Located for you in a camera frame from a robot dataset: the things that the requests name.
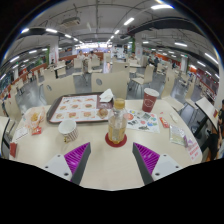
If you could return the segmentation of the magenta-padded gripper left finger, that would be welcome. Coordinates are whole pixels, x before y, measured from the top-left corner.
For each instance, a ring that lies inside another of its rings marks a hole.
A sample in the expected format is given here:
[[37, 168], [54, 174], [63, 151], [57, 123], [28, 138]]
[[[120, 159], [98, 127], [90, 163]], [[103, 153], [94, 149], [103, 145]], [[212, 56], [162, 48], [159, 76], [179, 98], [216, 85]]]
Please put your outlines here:
[[55, 155], [43, 166], [43, 169], [79, 185], [90, 154], [90, 143], [85, 143], [65, 155]]

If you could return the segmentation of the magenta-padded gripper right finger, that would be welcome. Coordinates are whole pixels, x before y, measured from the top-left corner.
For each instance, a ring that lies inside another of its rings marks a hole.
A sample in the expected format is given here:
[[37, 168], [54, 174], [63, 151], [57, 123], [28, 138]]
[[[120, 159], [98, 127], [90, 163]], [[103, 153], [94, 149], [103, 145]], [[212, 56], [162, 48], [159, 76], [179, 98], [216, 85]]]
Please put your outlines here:
[[132, 152], [137, 161], [145, 185], [182, 169], [182, 167], [168, 154], [159, 155], [153, 150], [138, 143], [133, 144]]

